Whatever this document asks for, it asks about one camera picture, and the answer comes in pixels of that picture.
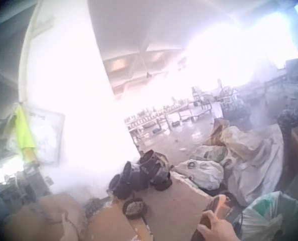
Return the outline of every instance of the floor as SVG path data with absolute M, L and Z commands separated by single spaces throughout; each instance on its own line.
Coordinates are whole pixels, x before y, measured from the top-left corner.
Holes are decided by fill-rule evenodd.
M 220 103 L 212 103 L 212 113 L 206 113 L 197 121 L 181 122 L 181 125 L 169 130 L 167 123 L 162 124 L 162 131 L 152 134 L 156 127 L 146 129 L 142 141 L 139 143 L 140 149 L 144 152 L 153 149 L 156 152 L 167 156 L 169 162 L 177 165 L 186 161 L 193 151 L 210 136 L 214 125 L 214 118 L 223 117 Z M 231 125 L 238 126 L 243 131 L 253 128 L 274 124 L 275 120 L 270 119 L 264 102 L 260 102 L 252 107 L 252 114 L 249 121 L 238 120 L 231 122 Z M 200 107 L 192 109 L 193 113 L 201 111 Z M 183 111 L 181 116 L 188 116 L 189 111 Z M 174 113 L 169 116 L 173 121 L 179 120 L 179 115 Z

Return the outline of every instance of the tarp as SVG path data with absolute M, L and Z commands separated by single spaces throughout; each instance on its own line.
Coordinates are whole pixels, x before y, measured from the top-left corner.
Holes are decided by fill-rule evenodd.
M 248 133 L 229 127 L 220 140 L 230 150 L 221 163 L 224 182 L 242 206 L 275 190 L 283 169 L 283 138 L 277 124 Z

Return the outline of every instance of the white plastic sheet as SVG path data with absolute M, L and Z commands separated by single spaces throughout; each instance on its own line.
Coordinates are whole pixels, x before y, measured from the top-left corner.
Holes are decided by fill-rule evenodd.
M 173 171 L 190 178 L 198 187 L 215 190 L 224 178 L 224 169 L 214 161 L 188 160 L 173 168 Z
M 225 129 L 221 141 L 229 154 L 224 166 L 224 182 L 242 206 L 275 190 L 283 169 L 283 138 L 277 124 L 258 131 Z

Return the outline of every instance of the white wall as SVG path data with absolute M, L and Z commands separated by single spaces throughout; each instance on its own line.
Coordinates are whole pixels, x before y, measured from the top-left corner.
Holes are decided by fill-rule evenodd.
M 30 41 L 27 102 L 66 118 L 59 165 L 41 172 L 54 193 L 102 198 L 113 175 L 139 155 L 117 112 L 87 0 L 44 0 L 37 24 L 51 16 L 54 26 Z

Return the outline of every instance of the bright light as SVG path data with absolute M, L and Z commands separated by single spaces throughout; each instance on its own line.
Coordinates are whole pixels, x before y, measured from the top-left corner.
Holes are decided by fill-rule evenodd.
M 288 59 L 298 58 L 281 14 L 261 19 L 248 30 L 219 24 L 198 35 L 188 46 L 188 71 L 204 91 L 224 86 L 240 86 L 251 80 L 257 61 L 264 56 L 278 69 Z
M 221 24 L 197 36 L 188 47 L 188 69 L 202 90 L 224 85 L 239 86 L 253 74 L 254 58 L 248 42 L 234 25 Z
M 298 58 L 288 25 L 287 18 L 276 13 L 264 17 L 248 31 L 253 45 L 260 53 L 267 55 L 278 69 L 284 68 L 286 60 Z

